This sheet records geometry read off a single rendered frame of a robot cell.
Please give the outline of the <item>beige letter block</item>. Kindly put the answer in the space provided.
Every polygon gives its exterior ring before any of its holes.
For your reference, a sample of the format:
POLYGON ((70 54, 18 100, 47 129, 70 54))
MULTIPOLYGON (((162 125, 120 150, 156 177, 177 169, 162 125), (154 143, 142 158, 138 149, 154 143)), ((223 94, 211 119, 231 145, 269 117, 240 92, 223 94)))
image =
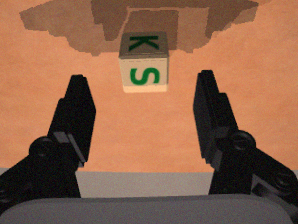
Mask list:
POLYGON ((169 84, 167 33, 123 33, 119 65, 125 93, 166 92, 169 84))

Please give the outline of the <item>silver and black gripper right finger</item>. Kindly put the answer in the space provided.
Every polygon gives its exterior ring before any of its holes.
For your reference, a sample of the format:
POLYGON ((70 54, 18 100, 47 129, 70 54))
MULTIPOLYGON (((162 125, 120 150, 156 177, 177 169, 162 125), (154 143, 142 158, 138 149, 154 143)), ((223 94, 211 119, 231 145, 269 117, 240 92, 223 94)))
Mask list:
POLYGON ((296 175, 258 149, 250 133, 238 129, 228 96, 219 92, 212 70, 197 75, 193 113, 201 157, 214 168, 208 195, 251 193, 267 198, 298 224, 296 175))

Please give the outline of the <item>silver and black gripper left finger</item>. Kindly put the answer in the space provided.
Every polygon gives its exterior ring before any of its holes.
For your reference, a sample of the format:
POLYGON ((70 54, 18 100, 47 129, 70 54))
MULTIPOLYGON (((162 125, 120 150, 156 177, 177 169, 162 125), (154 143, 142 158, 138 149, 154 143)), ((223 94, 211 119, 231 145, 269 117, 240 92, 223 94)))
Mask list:
POLYGON ((75 172, 88 161, 95 117, 87 78, 72 75, 47 136, 34 140, 29 155, 0 175, 0 216, 25 201, 81 198, 75 172))

